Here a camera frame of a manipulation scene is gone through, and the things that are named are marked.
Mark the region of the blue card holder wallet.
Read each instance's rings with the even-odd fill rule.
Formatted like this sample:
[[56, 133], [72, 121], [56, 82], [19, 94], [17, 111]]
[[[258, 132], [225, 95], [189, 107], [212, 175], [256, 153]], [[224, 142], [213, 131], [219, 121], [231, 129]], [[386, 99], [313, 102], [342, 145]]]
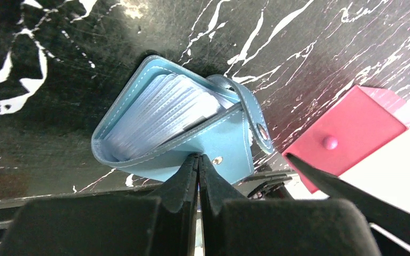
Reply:
[[171, 178], [188, 155], [205, 154], [234, 184], [255, 171], [253, 143], [274, 151], [248, 88], [150, 55], [96, 127], [91, 150], [101, 164], [158, 181]]

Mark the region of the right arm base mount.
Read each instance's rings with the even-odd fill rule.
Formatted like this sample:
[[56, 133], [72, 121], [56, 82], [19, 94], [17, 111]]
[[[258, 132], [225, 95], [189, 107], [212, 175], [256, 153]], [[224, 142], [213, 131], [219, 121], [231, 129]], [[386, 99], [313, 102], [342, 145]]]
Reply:
[[237, 182], [233, 187], [248, 199], [292, 199], [286, 185], [296, 176], [294, 171], [258, 172]]

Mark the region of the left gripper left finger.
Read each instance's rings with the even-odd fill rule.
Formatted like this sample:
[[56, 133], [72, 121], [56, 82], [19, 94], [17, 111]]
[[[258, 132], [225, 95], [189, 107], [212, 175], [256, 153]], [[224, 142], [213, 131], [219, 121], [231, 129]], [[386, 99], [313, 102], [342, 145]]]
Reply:
[[0, 255], [193, 255], [199, 156], [145, 196], [39, 199], [25, 204]]

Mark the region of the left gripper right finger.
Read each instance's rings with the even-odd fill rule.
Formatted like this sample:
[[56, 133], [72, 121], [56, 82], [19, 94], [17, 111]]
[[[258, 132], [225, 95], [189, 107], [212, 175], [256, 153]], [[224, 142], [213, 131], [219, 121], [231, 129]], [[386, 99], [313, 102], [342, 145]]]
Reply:
[[368, 223], [343, 199], [250, 200], [206, 155], [198, 175], [205, 255], [380, 255]]

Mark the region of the pink plastic box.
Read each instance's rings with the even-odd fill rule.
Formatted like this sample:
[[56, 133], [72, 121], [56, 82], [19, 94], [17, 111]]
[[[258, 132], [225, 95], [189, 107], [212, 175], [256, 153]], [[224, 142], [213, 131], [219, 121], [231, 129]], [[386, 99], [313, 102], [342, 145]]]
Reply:
[[410, 103], [393, 91], [354, 85], [285, 151], [340, 176], [410, 129]]

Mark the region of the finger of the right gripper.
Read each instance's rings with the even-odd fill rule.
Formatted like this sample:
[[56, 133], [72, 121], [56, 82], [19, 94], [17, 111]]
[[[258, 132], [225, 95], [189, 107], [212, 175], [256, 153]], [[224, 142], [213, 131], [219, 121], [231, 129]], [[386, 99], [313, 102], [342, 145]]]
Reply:
[[330, 197], [349, 200], [368, 222], [380, 226], [410, 245], [410, 213], [370, 195], [333, 174], [311, 166], [291, 153], [287, 153], [286, 158], [322, 192]]

